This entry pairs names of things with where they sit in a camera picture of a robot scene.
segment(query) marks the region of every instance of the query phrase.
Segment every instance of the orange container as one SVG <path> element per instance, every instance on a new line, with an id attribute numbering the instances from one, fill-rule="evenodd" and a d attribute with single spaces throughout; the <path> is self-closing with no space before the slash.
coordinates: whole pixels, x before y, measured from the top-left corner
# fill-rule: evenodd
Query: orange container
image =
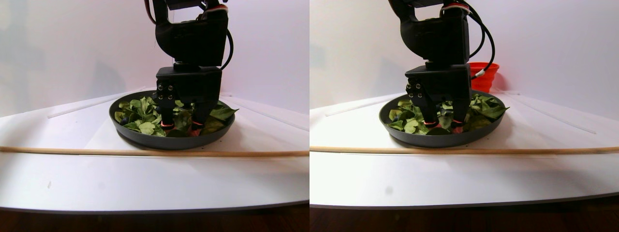
<path id="1" fill-rule="evenodd" d="M 469 64 L 471 76 L 474 76 L 488 65 L 487 62 L 470 62 Z M 490 87 L 492 87 L 492 81 L 495 80 L 497 70 L 499 70 L 499 65 L 491 64 L 484 75 L 471 80 L 471 88 L 481 92 L 490 92 Z"/>

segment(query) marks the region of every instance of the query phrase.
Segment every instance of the wooden dowel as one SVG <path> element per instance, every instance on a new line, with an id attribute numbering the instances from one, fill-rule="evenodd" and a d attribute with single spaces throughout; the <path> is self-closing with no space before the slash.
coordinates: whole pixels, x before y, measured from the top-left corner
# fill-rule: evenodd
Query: wooden dowel
<path id="1" fill-rule="evenodd" d="M 312 152 L 429 154 L 429 155 L 567 155 L 619 152 L 619 147 L 561 148 L 561 149 L 461 149 L 461 148 L 354 148 L 309 147 Z"/>
<path id="2" fill-rule="evenodd" d="M 60 155 L 122 155 L 147 157 L 307 157 L 309 151 L 289 152 L 195 152 L 164 150 L 95 150 L 95 149 L 61 149 L 31 147 L 0 147 L 0 152 L 39 153 Z"/>

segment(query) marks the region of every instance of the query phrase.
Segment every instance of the black pan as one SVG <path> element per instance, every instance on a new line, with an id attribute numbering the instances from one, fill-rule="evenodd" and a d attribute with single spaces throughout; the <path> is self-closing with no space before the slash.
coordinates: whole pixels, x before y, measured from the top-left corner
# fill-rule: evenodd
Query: black pan
<path id="1" fill-rule="evenodd" d="M 479 92 L 476 90 L 473 90 L 473 93 L 478 93 L 480 95 L 484 95 L 488 97 L 494 97 L 493 95 L 489 93 Z M 497 97 L 494 97 L 494 98 L 499 102 L 499 104 L 501 104 L 502 106 L 505 106 L 505 104 L 499 98 Z M 503 115 L 501 115 L 501 117 L 498 118 L 495 122 L 493 122 L 490 125 L 487 125 L 484 128 L 476 129 L 474 131 L 464 132 L 461 134 L 449 134 L 449 135 L 409 134 L 409 133 L 398 131 L 396 129 L 393 129 L 387 126 L 387 124 L 392 123 L 391 119 L 389 119 L 390 110 L 397 109 L 397 102 L 403 99 L 409 99 L 409 96 L 403 95 L 401 97 L 391 100 L 385 106 L 383 106 L 378 116 L 381 122 L 383 123 L 383 125 L 385 126 L 385 129 L 387 129 L 387 131 L 389 132 L 391 136 L 393 136 L 399 141 L 405 142 L 410 145 L 418 146 L 418 147 L 439 148 L 439 147 L 455 147 L 455 146 L 460 146 L 464 144 L 469 144 L 471 142 L 474 142 L 490 134 L 492 131 L 496 129 L 496 127 L 499 126 L 499 124 L 501 123 L 501 120 L 503 119 Z"/>
<path id="2" fill-rule="evenodd" d="M 230 126 L 232 126 L 232 123 L 234 122 L 235 116 L 232 115 L 231 117 L 228 118 L 226 122 L 227 126 L 225 126 L 219 131 L 206 134 L 206 135 L 197 136 L 197 137 L 185 137 L 185 138 L 157 137 L 157 136 L 152 136 L 152 135 L 146 135 L 140 132 L 127 129 L 123 127 L 122 125 L 120 125 L 120 123 L 116 122 L 116 120 L 114 119 L 114 112 L 120 110 L 120 108 L 118 107 L 118 104 L 121 101 L 131 101 L 133 99 L 138 100 L 142 97 L 152 96 L 153 93 L 155 93 L 154 90 L 144 91 L 144 92 L 139 92 L 139 93 L 132 93 L 112 103 L 112 105 L 110 106 L 110 119 L 114 122 L 114 126 L 116 127 L 116 130 L 118 131 L 118 134 L 121 137 L 131 142 L 134 142 L 136 144 L 145 146 L 145 147 L 150 147 L 150 148 L 155 148 L 155 149 L 164 149 L 164 150 L 185 150 L 185 149 L 190 149 L 190 148 L 201 147 L 201 146 L 210 144 L 212 142 L 215 142 L 219 138 L 223 137 L 223 135 L 225 135 L 226 132 L 228 132 L 228 130 L 230 129 Z"/>

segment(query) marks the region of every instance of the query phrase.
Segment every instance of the wooden floor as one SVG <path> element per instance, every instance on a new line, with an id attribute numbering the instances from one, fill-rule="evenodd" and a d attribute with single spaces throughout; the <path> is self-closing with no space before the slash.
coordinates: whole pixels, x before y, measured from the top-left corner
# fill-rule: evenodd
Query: wooden floor
<path id="1" fill-rule="evenodd" d="M 312 231 L 619 231 L 619 197 L 433 210 L 310 210 Z"/>
<path id="2" fill-rule="evenodd" d="M 0 232 L 309 231 L 309 205 L 219 213 L 58 215 L 0 211 Z"/>
<path id="3" fill-rule="evenodd" d="M 309 205 L 216 213 L 59 215 L 0 211 L 21 231 L 619 231 L 619 197 L 433 210 L 333 210 Z"/>

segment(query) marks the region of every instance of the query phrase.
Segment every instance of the white wall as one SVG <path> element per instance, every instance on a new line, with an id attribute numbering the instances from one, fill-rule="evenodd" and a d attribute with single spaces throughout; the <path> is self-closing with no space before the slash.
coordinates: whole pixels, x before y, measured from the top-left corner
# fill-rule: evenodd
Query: white wall
<path id="1" fill-rule="evenodd" d="M 470 0 L 497 45 L 495 86 L 619 119 L 618 1 Z M 420 18 L 438 8 L 419 9 Z M 385 1 L 314 0 L 311 107 L 403 92 L 403 73 L 423 64 L 399 35 Z M 480 39 L 470 22 L 471 47 Z M 471 61 L 487 61 L 490 45 Z"/>
<path id="2" fill-rule="evenodd" d="M 400 37 L 387 0 L 309 4 L 311 107 L 404 91 L 404 72 L 423 64 Z M 438 6 L 419 11 L 438 16 Z"/>
<path id="3" fill-rule="evenodd" d="M 230 0 L 226 5 L 235 50 L 223 72 L 222 91 L 308 114 L 308 0 Z M 194 19 L 198 12 L 196 7 L 176 11 L 174 20 Z"/>
<path id="4" fill-rule="evenodd" d="M 307 114 L 307 0 L 228 6 L 235 53 L 222 91 Z M 0 0 L 0 116 L 154 87 L 172 62 L 143 1 Z"/>
<path id="5" fill-rule="evenodd" d="M 0 116 L 154 86 L 143 1 L 0 0 Z"/>

